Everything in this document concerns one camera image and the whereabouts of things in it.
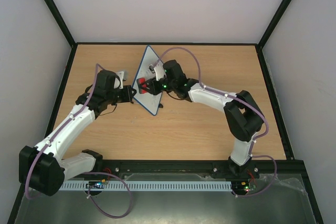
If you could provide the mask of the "red whiteboard eraser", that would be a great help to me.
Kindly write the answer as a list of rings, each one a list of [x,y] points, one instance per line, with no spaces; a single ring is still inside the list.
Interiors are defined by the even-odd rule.
[[[139,94],[145,94],[147,93],[147,85],[145,78],[139,78],[137,80],[138,88],[139,88]]]

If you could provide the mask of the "small blue-framed whiteboard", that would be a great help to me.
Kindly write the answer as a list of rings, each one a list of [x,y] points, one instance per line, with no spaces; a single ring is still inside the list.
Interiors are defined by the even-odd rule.
[[[133,100],[153,116],[156,116],[159,110],[162,93],[152,95],[147,92],[147,89],[150,88],[151,79],[154,79],[154,81],[156,80],[155,71],[151,71],[150,66],[158,59],[159,56],[153,48],[147,45],[132,84],[132,88],[137,92],[134,95]]]

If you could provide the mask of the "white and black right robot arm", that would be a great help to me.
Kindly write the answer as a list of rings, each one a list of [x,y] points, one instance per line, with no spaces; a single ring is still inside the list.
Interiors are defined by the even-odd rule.
[[[224,92],[188,78],[176,60],[160,66],[151,65],[149,72],[148,76],[139,74],[135,78],[135,86],[140,94],[174,92],[181,100],[201,103],[225,114],[229,130],[235,138],[228,169],[232,176],[242,177],[251,161],[257,133],[263,125],[267,125],[251,94],[245,90],[239,93]]]

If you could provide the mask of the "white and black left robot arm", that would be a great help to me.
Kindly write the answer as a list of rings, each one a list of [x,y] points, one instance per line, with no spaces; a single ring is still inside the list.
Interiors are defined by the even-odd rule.
[[[65,181],[102,171],[103,156],[95,151],[84,150],[71,158],[64,158],[64,154],[108,106],[132,101],[136,90],[124,84],[126,79],[126,71],[96,71],[93,84],[77,98],[67,117],[41,142],[20,151],[19,182],[28,199],[33,198],[30,189],[52,196]]]

